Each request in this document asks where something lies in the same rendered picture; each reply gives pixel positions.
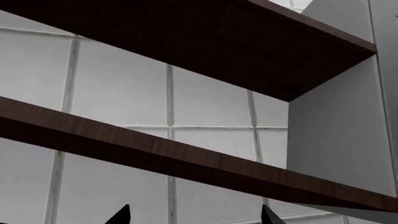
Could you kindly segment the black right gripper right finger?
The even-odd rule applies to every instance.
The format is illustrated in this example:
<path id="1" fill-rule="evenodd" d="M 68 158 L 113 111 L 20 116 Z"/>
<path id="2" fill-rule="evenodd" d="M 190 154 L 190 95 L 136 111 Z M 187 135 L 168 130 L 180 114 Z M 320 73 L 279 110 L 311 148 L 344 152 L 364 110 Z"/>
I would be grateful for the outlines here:
<path id="1" fill-rule="evenodd" d="M 262 205 L 262 224 L 282 224 L 282 220 L 267 206 Z"/>

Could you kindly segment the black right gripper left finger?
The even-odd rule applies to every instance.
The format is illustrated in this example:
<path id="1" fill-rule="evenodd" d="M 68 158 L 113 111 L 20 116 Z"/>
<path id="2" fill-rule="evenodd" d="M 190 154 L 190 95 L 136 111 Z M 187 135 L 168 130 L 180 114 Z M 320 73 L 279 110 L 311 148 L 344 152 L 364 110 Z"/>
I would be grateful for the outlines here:
<path id="1" fill-rule="evenodd" d="M 123 206 L 105 224 L 130 224 L 131 213 L 129 205 Z"/>

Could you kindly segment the grey cabinet side panel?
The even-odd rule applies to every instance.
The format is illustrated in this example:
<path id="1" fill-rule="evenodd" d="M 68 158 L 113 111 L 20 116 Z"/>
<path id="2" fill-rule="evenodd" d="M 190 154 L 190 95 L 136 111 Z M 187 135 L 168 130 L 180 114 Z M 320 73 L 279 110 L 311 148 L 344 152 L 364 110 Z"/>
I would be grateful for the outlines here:
<path id="1" fill-rule="evenodd" d="M 289 103 L 287 169 L 335 183 L 293 203 L 398 224 L 398 0 L 312 0 L 301 95 Z"/>

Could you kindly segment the dark wooden wall shelf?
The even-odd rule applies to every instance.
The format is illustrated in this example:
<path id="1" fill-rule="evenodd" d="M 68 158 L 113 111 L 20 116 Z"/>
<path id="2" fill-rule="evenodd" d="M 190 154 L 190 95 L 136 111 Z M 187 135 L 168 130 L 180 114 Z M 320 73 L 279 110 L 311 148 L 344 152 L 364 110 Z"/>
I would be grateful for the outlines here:
<path id="1" fill-rule="evenodd" d="M 377 52 L 268 0 L 0 0 L 0 10 L 286 102 Z"/>
<path id="2" fill-rule="evenodd" d="M 308 205 L 398 213 L 398 198 L 0 96 L 0 138 Z"/>

